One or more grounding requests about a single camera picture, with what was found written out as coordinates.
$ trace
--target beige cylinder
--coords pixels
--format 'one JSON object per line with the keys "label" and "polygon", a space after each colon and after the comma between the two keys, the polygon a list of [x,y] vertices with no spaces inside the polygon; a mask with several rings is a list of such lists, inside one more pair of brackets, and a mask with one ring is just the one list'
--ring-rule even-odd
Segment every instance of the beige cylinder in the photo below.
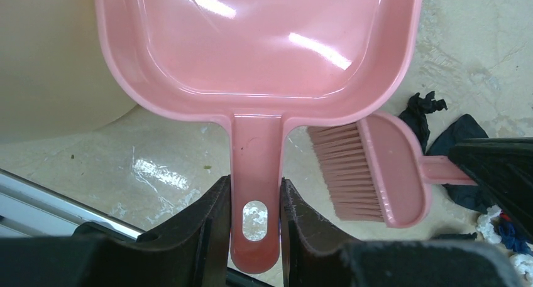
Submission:
{"label": "beige cylinder", "polygon": [[97,129],[135,103],[103,59],[94,0],[0,0],[0,143]]}

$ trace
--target concrete floor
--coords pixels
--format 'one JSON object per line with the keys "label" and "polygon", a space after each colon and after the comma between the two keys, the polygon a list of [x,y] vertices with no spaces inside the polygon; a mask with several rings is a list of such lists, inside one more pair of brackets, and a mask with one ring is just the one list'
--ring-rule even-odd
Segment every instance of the concrete floor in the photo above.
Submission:
{"label": "concrete floor", "polygon": [[[428,117],[431,141],[465,113],[490,137],[533,136],[531,1],[424,0],[414,59],[383,109],[398,114],[413,93],[435,90],[449,110]],[[150,229],[229,173],[229,144],[215,124],[173,122],[136,107],[91,133],[3,144],[0,168]],[[441,186],[433,186],[431,212],[415,227],[341,222],[302,128],[287,139],[283,174],[311,206],[359,239],[475,231],[476,214],[452,203]],[[281,286],[281,264],[257,277]]]}

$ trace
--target dustpan handle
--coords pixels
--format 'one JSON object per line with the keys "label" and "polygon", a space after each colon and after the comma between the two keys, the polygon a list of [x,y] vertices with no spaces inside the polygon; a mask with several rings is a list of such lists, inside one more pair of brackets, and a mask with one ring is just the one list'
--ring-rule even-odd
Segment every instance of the dustpan handle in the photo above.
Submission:
{"label": "dustpan handle", "polygon": [[[283,151],[281,117],[235,116],[231,125],[231,258],[246,273],[269,270],[279,258],[280,183]],[[266,235],[243,234],[243,208],[260,201],[267,207]]]}
{"label": "dustpan handle", "polygon": [[423,156],[419,160],[424,183],[477,185],[446,156]]}

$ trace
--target dustpan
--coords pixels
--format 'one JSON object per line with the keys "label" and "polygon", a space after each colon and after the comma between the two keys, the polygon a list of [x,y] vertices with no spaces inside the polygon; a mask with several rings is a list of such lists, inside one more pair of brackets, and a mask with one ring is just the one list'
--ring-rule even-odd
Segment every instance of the dustpan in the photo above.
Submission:
{"label": "dustpan", "polygon": [[[231,257],[247,273],[279,257],[283,143],[298,126],[355,122],[404,77],[422,0],[96,0],[104,57],[144,108],[215,122],[231,142]],[[243,207],[268,210],[260,241]]]}

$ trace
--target silver metal frame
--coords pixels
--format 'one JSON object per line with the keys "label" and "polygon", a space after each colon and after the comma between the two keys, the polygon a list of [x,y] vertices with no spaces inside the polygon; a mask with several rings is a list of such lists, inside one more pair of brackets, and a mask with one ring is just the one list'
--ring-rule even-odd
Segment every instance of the silver metal frame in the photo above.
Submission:
{"label": "silver metal frame", "polygon": [[136,239],[143,231],[0,169],[0,237],[70,236],[88,221]]}

